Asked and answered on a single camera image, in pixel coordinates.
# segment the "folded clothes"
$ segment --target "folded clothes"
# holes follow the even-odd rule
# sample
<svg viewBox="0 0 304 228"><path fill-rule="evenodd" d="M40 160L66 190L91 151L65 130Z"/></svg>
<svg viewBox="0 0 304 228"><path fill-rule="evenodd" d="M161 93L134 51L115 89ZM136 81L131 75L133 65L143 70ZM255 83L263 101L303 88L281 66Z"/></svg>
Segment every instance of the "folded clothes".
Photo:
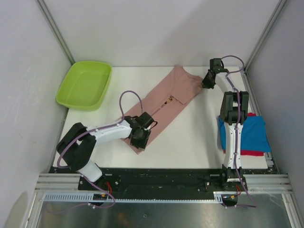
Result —
<svg viewBox="0 0 304 228"><path fill-rule="evenodd" d="M191 75L179 65L142 100L143 111L152 116L158 124L151 130L147 146L174 120L176 116L202 90L202 78ZM125 115L140 116L140 103ZM130 139L124 141L139 154L142 150L130 145Z"/></svg>
<svg viewBox="0 0 304 228"><path fill-rule="evenodd" d="M223 120L218 118L220 141L223 150L226 149L226 131ZM241 155L263 156L270 152L266 137L265 122L263 117L249 114L244 122L241 136Z"/></svg>

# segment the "blue cloth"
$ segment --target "blue cloth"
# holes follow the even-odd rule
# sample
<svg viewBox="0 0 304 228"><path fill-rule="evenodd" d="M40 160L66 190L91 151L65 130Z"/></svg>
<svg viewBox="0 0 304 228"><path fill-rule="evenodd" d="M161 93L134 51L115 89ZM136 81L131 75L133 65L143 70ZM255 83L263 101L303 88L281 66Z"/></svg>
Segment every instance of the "blue cloth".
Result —
<svg viewBox="0 0 304 228"><path fill-rule="evenodd" d="M222 118L218 118L220 142L226 149L226 132ZM261 116L248 116L244 122L241 136L241 150L270 152L266 137L265 122Z"/></svg>

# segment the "red cloth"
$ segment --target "red cloth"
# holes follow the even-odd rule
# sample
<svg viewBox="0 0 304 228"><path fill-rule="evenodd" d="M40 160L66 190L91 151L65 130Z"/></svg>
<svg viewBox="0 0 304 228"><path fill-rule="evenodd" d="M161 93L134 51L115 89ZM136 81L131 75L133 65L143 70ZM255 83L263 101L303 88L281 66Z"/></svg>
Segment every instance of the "red cloth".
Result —
<svg viewBox="0 0 304 228"><path fill-rule="evenodd" d="M256 114L255 113L248 113L247 116L256 116ZM264 156L264 152L241 150L241 155Z"/></svg>

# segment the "zipper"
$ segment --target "zipper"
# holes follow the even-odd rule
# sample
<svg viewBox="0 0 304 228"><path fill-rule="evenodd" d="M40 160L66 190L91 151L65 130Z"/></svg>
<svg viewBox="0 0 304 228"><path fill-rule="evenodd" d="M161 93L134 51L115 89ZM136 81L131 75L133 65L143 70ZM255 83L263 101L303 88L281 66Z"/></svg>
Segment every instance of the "zipper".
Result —
<svg viewBox="0 0 304 228"><path fill-rule="evenodd" d="M173 96L170 96L170 97L168 98L168 100L167 100L165 103L163 103L163 104L161 105L161 107L160 107L159 109L157 109L151 116L154 116L159 110L161 110L167 103L171 102L172 100L173 100Z"/></svg>

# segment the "metal floor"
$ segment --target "metal floor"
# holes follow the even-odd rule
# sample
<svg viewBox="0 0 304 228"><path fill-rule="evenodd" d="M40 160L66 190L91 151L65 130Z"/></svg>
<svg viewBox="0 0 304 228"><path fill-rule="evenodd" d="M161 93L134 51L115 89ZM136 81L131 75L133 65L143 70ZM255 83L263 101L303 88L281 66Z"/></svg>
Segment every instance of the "metal floor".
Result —
<svg viewBox="0 0 304 228"><path fill-rule="evenodd" d="M253 195L258 208L225 209L205 203L117 203L110 209L82 206L60 215L42 209L38 228L291 228L280 194ZM246 195L240 203L250 204ZM51 202L57 212L78 203Z"/></svg>

